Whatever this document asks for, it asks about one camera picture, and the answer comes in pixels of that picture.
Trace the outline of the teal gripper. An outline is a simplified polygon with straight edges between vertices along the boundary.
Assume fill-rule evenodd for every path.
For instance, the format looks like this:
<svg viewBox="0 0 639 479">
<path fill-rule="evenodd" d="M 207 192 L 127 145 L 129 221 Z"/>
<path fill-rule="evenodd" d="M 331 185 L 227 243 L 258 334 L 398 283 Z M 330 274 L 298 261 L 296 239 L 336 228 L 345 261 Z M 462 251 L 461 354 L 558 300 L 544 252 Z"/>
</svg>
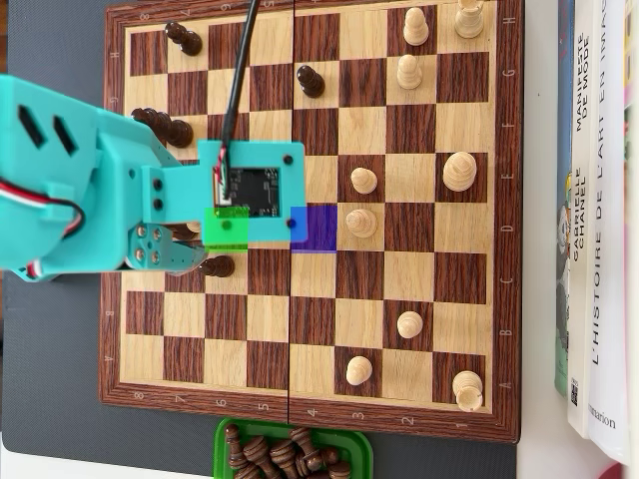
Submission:
<svg viewBox="0 0 639 479">
<path fill-rule="evenodd" d="M 178 162 L 151 129 L 109 111 L 99 115 L 97 149 L 97 262 L 135 270 L 182 274 L 206 259 L 202 245 L 173 240 L 168 167 Z"/>
</svg>

